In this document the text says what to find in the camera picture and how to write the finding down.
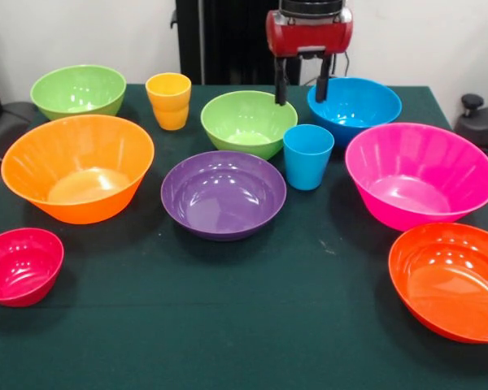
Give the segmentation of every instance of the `table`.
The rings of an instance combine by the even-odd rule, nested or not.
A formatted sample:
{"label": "table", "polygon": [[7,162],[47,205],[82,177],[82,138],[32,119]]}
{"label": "table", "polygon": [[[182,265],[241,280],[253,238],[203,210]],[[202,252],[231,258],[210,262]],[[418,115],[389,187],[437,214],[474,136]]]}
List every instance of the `table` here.
{"label": "table", "polygon": [[[289,188],[249,239],[201,240],[165,214],[163,176],[213,150],[200,110],[245,88],[272,90],[194,86],[186,127],[164,132],[144,87],[129,85],[119,115],[149,132],[155,160],[106,222],[60,223],[1,184],[0,232],[51,230],[66,257],[44,301],[0,306],[0,389],[488,388],[488,345],[436,336],[398,299],[386,261],[399,233],[367,212],[337,151],[321,187]],[[428,88],[394,91],[399,120],[448,126]],[[288,91],[300,123],[311,122],[306,92]],[[281,153],[271,161],[284,172]],[[488,205],[461,222],[488,230]]]}

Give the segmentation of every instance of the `orange bowl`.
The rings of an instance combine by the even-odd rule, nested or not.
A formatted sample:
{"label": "orange bowl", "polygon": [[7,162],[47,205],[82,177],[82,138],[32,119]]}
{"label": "orange bowl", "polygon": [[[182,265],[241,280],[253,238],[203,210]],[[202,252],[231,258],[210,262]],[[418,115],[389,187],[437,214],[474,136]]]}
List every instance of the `orange bowl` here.
{"label": "orange bowl", "polygon": [[423,325],[452,340],[488,343],[488,232],[458,223],[414,227],[393,244],[389,270]]}
{"label": "orange bowl", "polygon": [[110,115],[79,115],[34,128],[7,151],[2,178],[54,218],[96,223],[121,212],[154,159],[146,131]]}

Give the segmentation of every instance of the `cup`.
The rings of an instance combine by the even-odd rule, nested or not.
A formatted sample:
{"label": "cup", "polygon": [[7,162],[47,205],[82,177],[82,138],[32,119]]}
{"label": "cup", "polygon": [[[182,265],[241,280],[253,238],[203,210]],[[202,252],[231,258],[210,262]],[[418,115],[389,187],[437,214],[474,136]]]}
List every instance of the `cup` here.
{"label": "cup", "polygon": [[180,73],[160,73],[145,84],[154,116],[163,130],[179,130],[188,119],[192,82]]}
{"label": "cup", "polygon": [[300,124],[285,132],[285,170],[291,187],[303,191],[318,187],[333,146],[333,135],[314,124]]}

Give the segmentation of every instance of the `magenta bowl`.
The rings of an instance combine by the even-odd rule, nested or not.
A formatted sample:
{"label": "magenta bowl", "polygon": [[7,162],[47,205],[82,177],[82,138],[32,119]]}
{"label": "magenta bowl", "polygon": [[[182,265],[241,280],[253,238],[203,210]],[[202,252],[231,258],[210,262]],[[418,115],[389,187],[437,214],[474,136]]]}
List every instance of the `magenta bowl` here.
{"label": "magenta bowl", "polygon": [[33,227],[0,234],[0,305],[30,306],[47,295],[63,264],[63,244]]}
{"label": "magenta bowl", "polygon": [[454,222],[488,202],[488,158],[442,128],[370,128],[353,138],[345,162],[370,213],[397,230]]}
{"label": "magenta bowl", "polygon": [[193,234],[214,241],[250,236],[280,211],[285,195],[284,178],[269,162],[223,150],[180,162],[161,186],[168,214]]}

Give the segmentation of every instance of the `bowl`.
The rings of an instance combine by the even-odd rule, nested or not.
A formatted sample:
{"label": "bowl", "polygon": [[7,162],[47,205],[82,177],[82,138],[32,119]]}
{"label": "bowl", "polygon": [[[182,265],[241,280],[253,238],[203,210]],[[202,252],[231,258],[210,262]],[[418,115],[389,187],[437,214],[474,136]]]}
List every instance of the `bowl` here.
{"label": "bowl", "polygon": [[16,195],[66,223],[95,223],[121,212],[154,158],[144,129],[108,115],[79,115],[34,128],[2,161]]}
{"label": "bowl", "polygon": [[31,88],[31,100],[50,120],[79,114],[116,115],[127,82],[118,71],[99,65],[62,67]]}
{"label": "bowl", "polygon": [[275,104],[275,97],[259,91],[220,95],[205,105],[201,123],[218,150],[236,150],[269,160],[282,149],[287,129],[298,122],[288,102]]}
{"label": "bowl", "polygon": [[398,95],[371,80],[355,77],[329,79],[327,99],[316,102],[316,86],[309,89],[307,104],[313,120],[329,130],[336,145],[345,148],[366,128],[387,124],[401,113]]}
{"label": "bowl", "polygon": [[488,343],[488,232],[458,223],[414,227],[393,244],[389,270],[398,295],[430,330]]}
{"label": "bowl", "polygon": [[248,237],[285,201],[285,181],[269,162],[251,154],[214,151],[177,164],[164,178],[164,209],[183,228],[215,241]]}
{"label": "bowl", "polygon": [[47,230],[31,227],[0,234],[0,305],[30,306],[53,287],[63,245]]}
{"label": "bowl", "polygon": [[345,163],[371,214],[397,230],[454,222],[488,202],[488,158],[442,128],[370,128],[351,141]]}

